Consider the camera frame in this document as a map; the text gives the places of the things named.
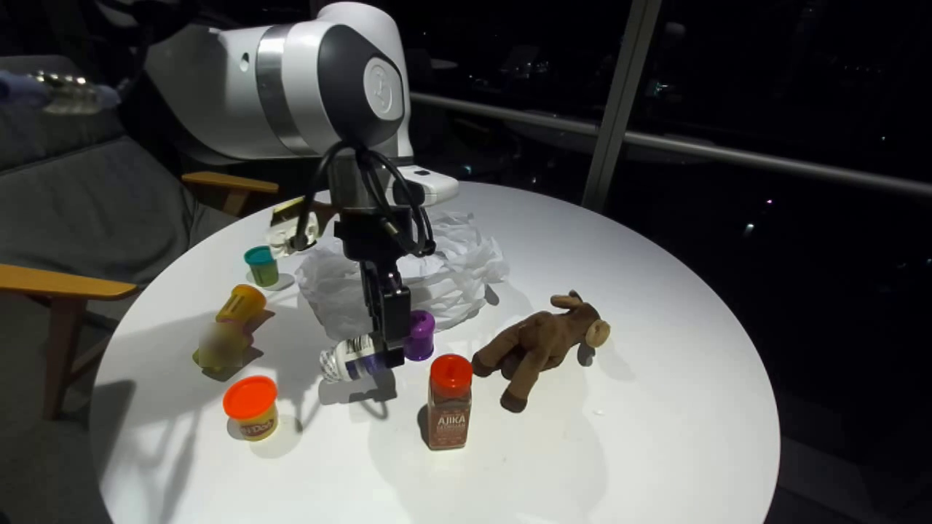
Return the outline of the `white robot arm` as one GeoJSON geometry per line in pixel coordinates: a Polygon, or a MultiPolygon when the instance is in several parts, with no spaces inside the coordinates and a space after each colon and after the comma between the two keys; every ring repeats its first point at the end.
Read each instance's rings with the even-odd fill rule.
{"type": "Polygon", "coordinates": [[[338,0],[296,24],[188,24],[149,50],[146,73],[207,150],[316,162],[305,190],[331,195],[329,229],[360,268],[367,310],[367,326],[343,338],[324,369],[354,398],[391,398],[414,332],[399,261],[436,249],[427,210],[456,191],[450,175],[414,159],[395,21],[338,0]]]}

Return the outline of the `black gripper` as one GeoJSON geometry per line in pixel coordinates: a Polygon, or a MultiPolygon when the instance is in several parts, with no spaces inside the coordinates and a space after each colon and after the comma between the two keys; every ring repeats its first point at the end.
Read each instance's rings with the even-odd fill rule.
{"type": "Polygon", "coordinates": [[[345,364],[350,398],[391,401],[395,396],[391,367],[405,361],[411,332],[411,291],[395,268],[414,249],[411,211],[343,211],[334,232],[343,242],[343,255],[363,270],[363,296],[379,354],[360,354],[345,364]]]}

